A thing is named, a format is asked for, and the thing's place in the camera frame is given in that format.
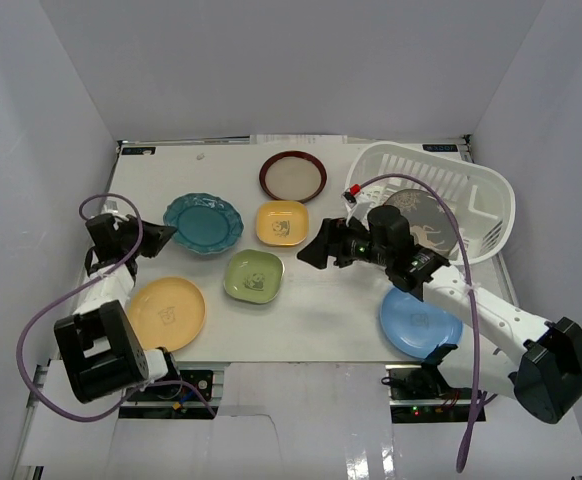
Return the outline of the teal scalloped plate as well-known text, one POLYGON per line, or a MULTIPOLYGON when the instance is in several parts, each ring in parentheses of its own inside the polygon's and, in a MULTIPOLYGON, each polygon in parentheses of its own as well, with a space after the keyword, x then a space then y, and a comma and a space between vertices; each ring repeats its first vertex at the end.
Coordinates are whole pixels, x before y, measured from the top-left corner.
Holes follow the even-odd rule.
POLYGON ((172 240, 185 249, 212 255, 233 248, 244 223, 228 201, 208 193, 189 193, 174 199, 163 214, 163 223, 176 229, 172 240))

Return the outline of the grey plate with deer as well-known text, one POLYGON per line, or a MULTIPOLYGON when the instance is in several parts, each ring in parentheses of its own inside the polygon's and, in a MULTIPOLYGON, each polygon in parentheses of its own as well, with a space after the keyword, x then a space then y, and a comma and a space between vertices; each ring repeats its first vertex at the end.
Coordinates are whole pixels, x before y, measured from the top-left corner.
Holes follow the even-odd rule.
POLYGON ((455 260, 458 240, 443 207, 427 191, 403 189, 386 195, 384 205, 398 208, 415 241, 449 260, 455 260))

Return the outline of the dark red rimmed round plate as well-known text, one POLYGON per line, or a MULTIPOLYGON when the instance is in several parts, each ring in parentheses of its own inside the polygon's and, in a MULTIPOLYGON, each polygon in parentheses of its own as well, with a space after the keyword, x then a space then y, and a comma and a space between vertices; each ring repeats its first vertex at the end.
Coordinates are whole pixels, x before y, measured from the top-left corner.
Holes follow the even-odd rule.
POLYGON ((314 155, 299 151, 279 152, 262 165, 258 180, 262 191, 273 200, 307 203, 322 193, 327 170, 314 155))

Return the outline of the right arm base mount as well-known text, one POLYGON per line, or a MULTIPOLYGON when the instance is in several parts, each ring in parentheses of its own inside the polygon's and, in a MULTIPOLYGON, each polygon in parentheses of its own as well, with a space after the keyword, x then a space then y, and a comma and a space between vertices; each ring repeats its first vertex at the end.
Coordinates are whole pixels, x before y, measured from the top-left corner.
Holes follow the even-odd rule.
POLYGON ((443 344, 420 363, 386 366, 381 384, 388 390, 394 425, 465 423, 470 414, 470 388, 451 387, 438 367, 457 346, 443 344))

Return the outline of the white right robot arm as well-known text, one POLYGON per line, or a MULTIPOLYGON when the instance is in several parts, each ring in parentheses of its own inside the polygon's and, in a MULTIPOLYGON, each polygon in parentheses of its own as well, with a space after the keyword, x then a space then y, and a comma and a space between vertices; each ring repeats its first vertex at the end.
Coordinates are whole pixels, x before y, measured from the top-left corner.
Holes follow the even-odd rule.
POLYGON ((500 350, 475 374, 471 354, 452 343, 435 347, 421 363, 423 388, 434 398, 475 387, 514 398, 536 419, 556 424, 582 397, 582 327, 567 317, 551 322, 469 285, 467 270, 416 243, 395 207, 371 209, 365 223, 323 220, 297 258, 320 270, 356 261, 380 266, 394 287, 457 317, 500 350))

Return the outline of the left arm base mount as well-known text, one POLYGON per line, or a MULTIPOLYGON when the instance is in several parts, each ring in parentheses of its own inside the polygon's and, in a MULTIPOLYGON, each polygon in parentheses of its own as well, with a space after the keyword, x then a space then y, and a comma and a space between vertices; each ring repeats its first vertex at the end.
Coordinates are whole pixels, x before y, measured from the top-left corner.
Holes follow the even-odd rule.
POLYGON ((223 373, 211 369, 184 368, 180 378, 197 389, 208 409, 191 388, 179 384, 138 391, 119 409, 119 419, 213 420, 223 391, 223 373))

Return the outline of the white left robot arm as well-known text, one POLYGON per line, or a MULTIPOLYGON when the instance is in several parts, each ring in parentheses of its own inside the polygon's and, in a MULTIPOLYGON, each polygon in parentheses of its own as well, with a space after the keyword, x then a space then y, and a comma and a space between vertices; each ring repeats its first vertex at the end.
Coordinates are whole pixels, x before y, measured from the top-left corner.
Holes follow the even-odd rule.
POLYGON ((173 398, 183 377, 172 354, 161 345, 140 344, 125 305, 136 283, 136 259, 157 256, 176 229, 112 213, 92 217, 85 226, 93 242, 85 269, 94 284, 74 313, 54 325, 74 395, 86 404, 148 384, 159 398, 173 398))

